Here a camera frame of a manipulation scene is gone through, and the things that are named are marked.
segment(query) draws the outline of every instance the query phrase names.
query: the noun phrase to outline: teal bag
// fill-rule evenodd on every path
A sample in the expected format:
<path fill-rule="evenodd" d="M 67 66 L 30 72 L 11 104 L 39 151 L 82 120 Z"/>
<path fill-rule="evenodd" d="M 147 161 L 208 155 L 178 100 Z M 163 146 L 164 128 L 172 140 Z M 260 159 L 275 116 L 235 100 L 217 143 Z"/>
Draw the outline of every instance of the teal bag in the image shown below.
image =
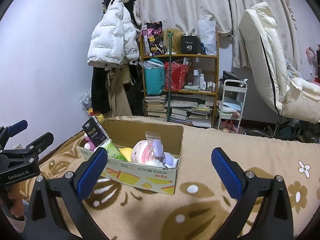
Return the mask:
<path fill-rule="evenodd" d="M 144 70 L 145 84 L 148 95 L 160 95 L 164 89 L 164 64 L 156 59 L 141 63 Z"/>

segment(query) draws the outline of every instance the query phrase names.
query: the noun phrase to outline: black tissue package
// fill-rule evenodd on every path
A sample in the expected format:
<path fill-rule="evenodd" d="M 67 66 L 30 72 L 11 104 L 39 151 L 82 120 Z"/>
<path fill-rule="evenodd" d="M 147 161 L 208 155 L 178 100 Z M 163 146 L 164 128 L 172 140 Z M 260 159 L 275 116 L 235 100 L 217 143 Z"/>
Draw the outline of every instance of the black tissue package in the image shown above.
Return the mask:
<path fill-rule="evenodd" d="M 95 147 L 98 147 L 101 143 L 109 138 L 109 135 L 103 129 L 95 116 L 86 121 L 82 128 Z"/>

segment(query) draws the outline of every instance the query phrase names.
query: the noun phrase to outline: stack of books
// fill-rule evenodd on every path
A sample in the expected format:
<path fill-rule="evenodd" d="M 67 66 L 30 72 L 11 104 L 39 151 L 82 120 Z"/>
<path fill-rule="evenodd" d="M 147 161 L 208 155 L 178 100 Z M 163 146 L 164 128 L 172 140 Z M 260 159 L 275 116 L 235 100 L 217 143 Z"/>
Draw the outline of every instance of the stack of books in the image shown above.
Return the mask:
<path fill-rule="evenodd" d="M 166 95 L 146 96 L 148 116 L 160 121 L 166 121 L 167 109 L 164 107 L 166 98 L 167 98 Z"/>
<path fill-rule="evenodd" d="M 191 123 L 191 121 L 186 121 L 188 117 L 187 111 L 181 108 L 172 108 L 172 113 L 170 115 L 170 121 L 178 123 Z"/>
<path fill-rule="evenodd" d="M 200 105 L 199 107 L 192 107 L 190 110 L 190 115 L 187 121 L 190 121 L 194 126 L 198 127 L 211 127 L 211 109 L 208 106 Z"/>

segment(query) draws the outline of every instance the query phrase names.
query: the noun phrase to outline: beige blanket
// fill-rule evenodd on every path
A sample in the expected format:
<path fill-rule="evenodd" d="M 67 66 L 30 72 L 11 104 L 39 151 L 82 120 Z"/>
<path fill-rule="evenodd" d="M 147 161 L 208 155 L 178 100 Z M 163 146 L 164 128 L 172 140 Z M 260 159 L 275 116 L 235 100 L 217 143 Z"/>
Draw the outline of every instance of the beige blanket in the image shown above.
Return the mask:
<path fill-rule="evenodd" d="M 159 122 L 146 117 L 122 119 Z M 46 178 L 75 171 L 84 161 L 76 146 L 82 134 L 70 139 L 41 165 Z M 98 180 L 85 205 L 93 219 L 112 240 L 206 240 L 210 239 L 236 204 L 211 164 L 211 152 L 221 147 L 244 170 L 286 182 L 297 236 L 311 220 L 320 204 L 320 145 L 228 134 L 214 129 L 184 126 L 181 160 L 174 195 L 153 193 L 109 179 Z M 35 178 L 21 184 L 28 199 Z M 250 215 L 243 234 L 250 230 L 261 199 Z M 61 204 L 71 232 L 78 234 Z"/>

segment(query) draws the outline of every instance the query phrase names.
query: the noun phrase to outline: green pole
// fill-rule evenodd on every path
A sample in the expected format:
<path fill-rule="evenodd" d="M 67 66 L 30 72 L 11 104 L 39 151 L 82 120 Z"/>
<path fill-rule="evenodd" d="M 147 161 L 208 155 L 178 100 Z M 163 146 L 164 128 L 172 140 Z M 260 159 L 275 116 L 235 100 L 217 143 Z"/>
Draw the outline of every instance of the green pole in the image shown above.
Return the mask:
<path fill-rule="evenodd" d="M 168 38 L 169 38 L 169 86 L 168 86 L 168 110 L 167 110 L 167 122 L 170 122 L 170 113 L 171 113 L 171 108 L 170 108 L 170 101 L 171 101 L 171 63 L 172 63 L 172 36 L 173 33 L 169 32 L 168 33 Z"/>

